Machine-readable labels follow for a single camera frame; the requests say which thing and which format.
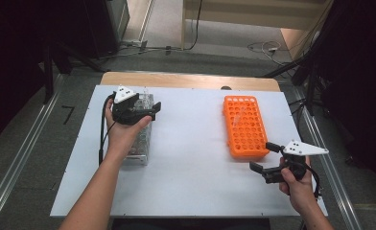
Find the person's right hand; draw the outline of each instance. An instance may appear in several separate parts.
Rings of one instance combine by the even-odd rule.
[[[310,165],[308,156],[305,163]],[[290,196],[290,202],[299,214],[303,215],[308,212],[311,205],[317,205],[310,171],[307,171],[301,180],[296,180],[293,173],[287,168],[282,169],[281,174],[286,182],[279,184],[280,191]]]

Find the white board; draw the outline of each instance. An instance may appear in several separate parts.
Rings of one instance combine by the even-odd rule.
[[[128,86],[143,93],[144,87]],[[65,217],[98,168],[101,112],[117,86],[98,85],[59,186],[52,217]],[[225,95],[256,97],[270,142],[299,140],[283,93],[149,87],[162,108],[153,122],[148,166],[122,166],[113,217],[298,216],[278,184],[230,156],[223,117]],[[276,167],[280,154],[258,161]],[[327,215],[323,201],[319,206]]]

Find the cable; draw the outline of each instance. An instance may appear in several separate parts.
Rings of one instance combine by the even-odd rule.
[[[298,131],[298,135],[299,135],[299,138],[301,139],[301,142],[304,142],[304,138],[301,135],[301,129],[300,129],[299,125],[300,125],[300,121],[301,121],[301,114],[304,111],[304,107],[305,107],[305,103],[302,103],[299,106],[299,108],[297,110],[297,114],[296,114],[296,130]]]
[[[200,0],[200,8],[198,9],[198,16],[197,16],[197,26],[196,26],[196,30],[197,30],[197,33],[195,35],[195,41],[194,43],[191,45],[190,48],[186,49],[186,50],[192,50],[194,48],[194,46],[197,44],[197,41],[198,41],[198,25],[200,24],[200,10],[202,9],[202,0]]]
[[[289,106],[293,105],[293,104],[297,104],[297,103],[304,103],[305,102],[305,99],[300,99],[300,100],[296,100],[292,103],[289,103]]]
[[[102,141],[102,143],[105,142],[107,135],[109,134],[110,130],[112,129],[112,127],[113,127],[116,123],[117,123],[117,120],[114,121],[113,124],[107,129],[107,132],[106,132],[105,138],[104,138],[104,140]]]
[[[274,58],[272,58],[272,56],[273,56],[274,53],[275,53],[275,50],[273,50],[273,53],[272,53],[271,56],[269,56],[269,55],[266,53],[266,51],[265,51],[265,49],[264,49],[264,45],[267,44],[267,43],[270,43],[270,42],[275,42],[275,43],[277,43],[277,44],[279,45],[279,46],[277,47],[277,50],[278,50],[278,48],[281,47],[281,44],[280,44],[279,42],[277,42],[277,41],[267,41],[267,42],[264,42],[264,43],[262,44],[262,52],[263,52],[263,54],[264,54],[267,58],[269,58],[270,60],[274,61],[275,63],[277,63],[277,64],[279,64],[279,65],[284,65],[284,63],[281,63],[281,62],[275,60]]]
[[[194,6],[194,0],[191,0],[191,6]],[[195,40],[195,38],[194,38],[194,18],[193,17],[191,17],[191,40]]]
[[[106,112],[106,105],[107,105],[107,102],[110,100],[110,99],[114,99],[116,96],[116,93],[113,93],[109,96],[107,96],[107,98],[105,99],[105,103],[104,103],[104,108],[102,109],[102,121],[101,121],[101,140],[100,140],[100,148],[99,148],[99,165],[101,165],[102,161],[104,161],[104,144],[105,144],[105,140],[104,140],[104,128],[105,128],[105,112]]]
[[[314,180],[315,182],[317,183],[315,189],[314,189],[314,197],[317,199],[319,196],[320,196],[320,193],[319,193],[319,188],[320,188],[320,181],[319,181],[319,176],[317,175],[317,172],[315,172],[309,165],[307,165],[307,163],[300,163],[300,162],[295,162],[291,159],[288,160],[288,164],[289,165],[297,165],[298,167],[301,167],[301,168],[305,168],[306,170],[308,170],[309,172],[311,172],[311,174],[313,175],[314,177]]]
[[[289,51],[291,51],[293,48],[295,48],[295,47],[301,45],[301,43],[304,42],[304,40],[307,39],[307,37],[309,37],[309,36],[311,35],[311,33],[317,28],[317,26],[320,25],[320,24],[323,22],[323,21],[321,21],[321,19],[322,19],[323,15],[325,15],[326,12],[328,11],[328,9],[329,9],[329,5],[330,5],[330,4],[328,4],[328,5],[326,6],[325,10],[324,10],[324,11],[322,12],[322,14],[320,15],[319,20],[317,21],[317,24],[314,26],[314,28],[313,28],[310,32],[308,32],[307,35],[306,35],[304,38],[302,38],[302,39],[301,39],[296,45],[294,45],[292,48],[290,48]]]
[[[153,51],[166,51],[166,50],[165,49],[151,49],[151,50],[139,51],[139,52],[131,53],[131,54],[116,55],[113,57],[127,57],[127,56],[133,56],[133,55],[141,55],[141,54],[146,54],[148,52],[153,52]]]
[[[275,49],[275,51],[289,51],[289,50],[279,50],[279,48],[281,47],[281,43],[278,42],[278,41],[275,41],[275,40],[261,41],[261,42],[253,42],[253,43],[251,43],[251,44],[248,44],[248,45],[247,45],[247,48],[248,48],[251,52],[254,52],[254,53],[263,53],[262,51],[254,51],[252,46],[255,45],[255,44],[270,44],[270,43],[272,43],[272,42],[278,44],[278,46],[276,46],[276,47],[271,47],[271,48]]]

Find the hand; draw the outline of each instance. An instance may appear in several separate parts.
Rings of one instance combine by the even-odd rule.
[[[137,134],[150,123],[152,117],[146,116],[133,126],[121,125],[113,121],[111,111],[112,105],[113,100],[110,99],[106,104],[105,111],[107,129],[109,129],[114,123],[115,124],[107,135],[108,147],[105,159],[108,157],[114,158],[120,160],[120,163],[122,163],[128,155]]]
[[[305,159],[305,163],[310,165],[310,158],[308,156]],[[308,212],[311,205],[317,205],[313,193],[312,175],[310,171],[307,171],[301,180],[296,180],[293,173],[287,168],[282,169],[281,174],[286,183],[280,183],[279,189],[284,194],[290,196],[290,202],[299,214],[303,215],[305,212]]]

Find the black curtain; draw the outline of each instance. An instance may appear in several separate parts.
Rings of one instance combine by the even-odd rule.
[[[39,7],[0,1],[0,133],[44,83]]]
[[[340,5],[345,10],[317,53],[319,75],[331,82],[322,100],[351,134],[350,154],[376,172],[376,1]]]

